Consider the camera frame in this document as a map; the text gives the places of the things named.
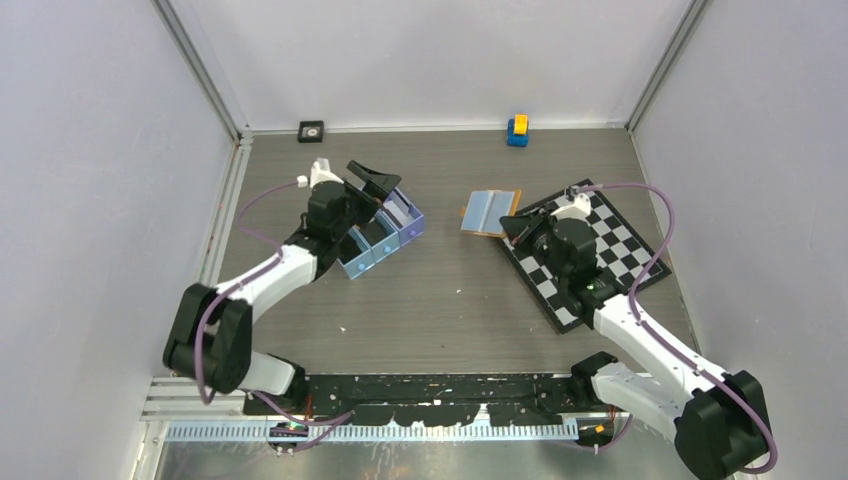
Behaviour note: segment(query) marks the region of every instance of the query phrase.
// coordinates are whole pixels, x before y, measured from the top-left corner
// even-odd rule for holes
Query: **small black box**
[[[323,120],[300,122],[300,127],[297,129],[297,141],[299,143],[321,143],[323,140]]]

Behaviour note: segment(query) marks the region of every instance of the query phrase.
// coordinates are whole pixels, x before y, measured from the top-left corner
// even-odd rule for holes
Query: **gray floor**
[[[239,208],[258,193],[308,173],[316,157],[336,172],[356,159],[403,177],[401,189],[427,221],[425,234],[357,280],[335,266],[295,291],[255,326],[254,348],[284,356],[315,373],[567,372],[606,350],[638,367],[612,342],[586,327],[557,335],[507,259],[487,238],[460,234],[460,209],[472,190],[521,188],[522,205],[584,178],[643,181],[623,130],[534,131],[526,149],[504,133],[328,134],[321,144],[292,135],[258,136]],[[284,191],[245,217],[273,238],[286,238],[305,210],[308,191]],[[660,232],[648,196],[608,198],[651,245]],[[272,251],[234,229],[221,280]],[[648,311],[692,345],[674,276],[640,296]]]

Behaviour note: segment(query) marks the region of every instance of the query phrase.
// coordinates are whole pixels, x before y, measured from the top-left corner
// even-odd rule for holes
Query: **gray wood tabletop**
[[[644,181],[624,130],[537,130],[527,148],[505,145],[501,131],[328,133],[323,143],[294,135],[255,138],[239,208],[262,191],[307,174],[316,157],[349,175],[351,159],[403,177],[426,231],[356,280],[341,267],[272,307],[254,327],[254,348],[315,373],[567,372],[605,350],[641,370],[611,341],[585,326],[559,335],[501,250],[462,234],[460,211],[473,190],[522,189],[521,206],[591,178]],[[244,224],[281,241],[305,211],[307,189],[267,197]],[[656,215],[642,191],[611,191],[610,201],[651,245]],[[273,253],[239,232],[230,235],[220,280]],[[648,312],[687,345],[690,324],[674,275],[639,297]]]

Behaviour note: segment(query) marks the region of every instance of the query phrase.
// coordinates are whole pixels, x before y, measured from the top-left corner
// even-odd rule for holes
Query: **robotic arm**
[[[502,217],[501,225],[515,249],[548,268],[569,312],[621,346],[652,376],[638,375],[599,352],[571,369],[584,394],[656,429],[698,478],[728,477],[767,453],[755,422],[713,380],[741,397],[770,428],[760,383],[746,371],[730,375],[700,357],[634,302],[637,322],[624,288],[597,266],[595,234],[585,222],[591,212],[588,197],[569,195],[571,205]]]
[[[195,338],[204,326],[201,319],[216,297],[226,294],[208,321],[217,324],[217,331],[213,335],[204,330],[202,336],[206,384],[221,393],[237,388],[268,392],[283,408],[302,403],[308,393],[305,372],[296,364],[253,351],[252,327],[272,305],[320,278],[339,257],[348,231],[371,221],[400,183],[397,175],[370,170],[353,160],[347,168],[365,182],[361,190],[332,173],[326,159],[312,165],[307,211],[277,254],[214,287],[196,283],[186,289],[163,354],[165,366],[195,377]]]

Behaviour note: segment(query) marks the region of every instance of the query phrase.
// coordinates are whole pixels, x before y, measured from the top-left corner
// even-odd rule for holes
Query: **black and white checkered board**
[[[592,182],[587,178],[576,185],[591,184]],[[592,213],[587,221],[597,235],[598,266],[608,268],[624,288],[630,288],[636,280],[636,275],[654,255],[654,251],[602,193],[588,192],[586,195],[589,196],[592,203]],[[560,190],[528,207],[522,208],[516,212],[516,215],[538,210],[551,202],[558,206],[570,203],[565,199],[565,190]],[[516,252],[509,244],[509,240],[497,238],[495,241],[504,250],[518,273],[521,274],[524,283],[533,292],[536,301],[539,302],[539,305],[545,310],[548,318],[560,333],[566,333],[580,325],[577,318],[565,309],[552,281],[551,272],[548,271],[547,267],[539,265],[532,256],[528,257],[523,253]],[[671,270],[660,260],[651,268],[650,273],[642,280],[642,284],[638,288],[641,291],[670,274]]]

